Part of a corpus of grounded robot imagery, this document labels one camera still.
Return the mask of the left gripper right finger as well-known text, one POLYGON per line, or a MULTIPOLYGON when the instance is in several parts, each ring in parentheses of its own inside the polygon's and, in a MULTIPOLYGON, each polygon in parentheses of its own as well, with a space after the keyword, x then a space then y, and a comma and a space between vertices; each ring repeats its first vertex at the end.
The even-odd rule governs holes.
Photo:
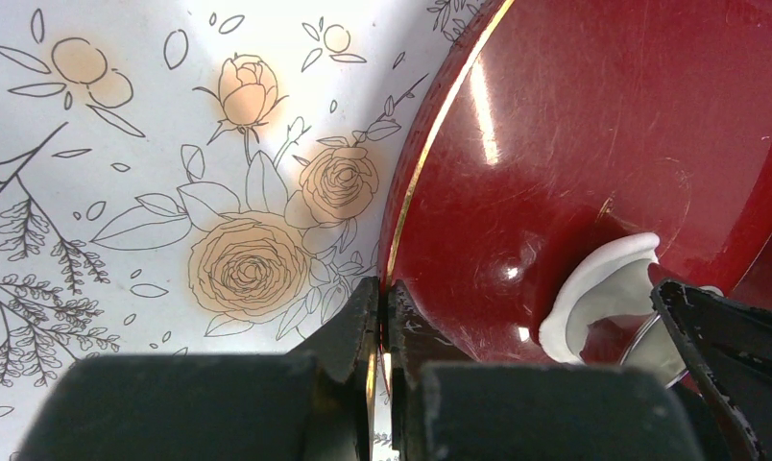
POLYGON ((480 363, 408 290, 385 301, 392 446, 403 460, 701 460, 681 402, 619 367, 480 363))

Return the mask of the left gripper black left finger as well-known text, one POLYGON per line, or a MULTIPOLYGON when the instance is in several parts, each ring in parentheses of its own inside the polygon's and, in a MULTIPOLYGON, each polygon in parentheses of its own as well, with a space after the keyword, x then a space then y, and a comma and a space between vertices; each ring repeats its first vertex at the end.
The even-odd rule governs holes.
POLYGON ((22 460, 368 460, 379 282, 284 354, 101 355, 42 405, 22 460))

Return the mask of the white dough ball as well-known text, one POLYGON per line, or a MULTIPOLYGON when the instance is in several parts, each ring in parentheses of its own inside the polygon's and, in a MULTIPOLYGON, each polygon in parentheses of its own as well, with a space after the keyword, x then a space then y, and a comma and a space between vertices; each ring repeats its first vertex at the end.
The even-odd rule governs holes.
POLYGON ((690 278, 657 256, 652 232, 625 236, 590 253, 567 277, 539 329, 543 351, 573 365, 619 365, 668 380, 686 364, 654 307, 659 282, 690 278))

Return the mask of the round red tray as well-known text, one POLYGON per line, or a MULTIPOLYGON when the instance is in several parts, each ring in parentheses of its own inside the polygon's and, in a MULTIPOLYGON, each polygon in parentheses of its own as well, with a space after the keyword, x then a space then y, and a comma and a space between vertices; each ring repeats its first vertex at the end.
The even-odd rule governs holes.
POLYGON ((593 250, 772 309, 772 1, 488 1, 404 144, 381 287, 469 356, 543 362, 593 250))

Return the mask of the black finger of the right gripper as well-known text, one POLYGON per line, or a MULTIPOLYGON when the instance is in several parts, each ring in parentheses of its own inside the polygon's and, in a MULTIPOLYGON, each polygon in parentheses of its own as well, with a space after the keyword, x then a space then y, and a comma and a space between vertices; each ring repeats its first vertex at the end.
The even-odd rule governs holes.
POLYGON ((673 279, 650 297, 735 457, 772 460, 772 310, 673 279))

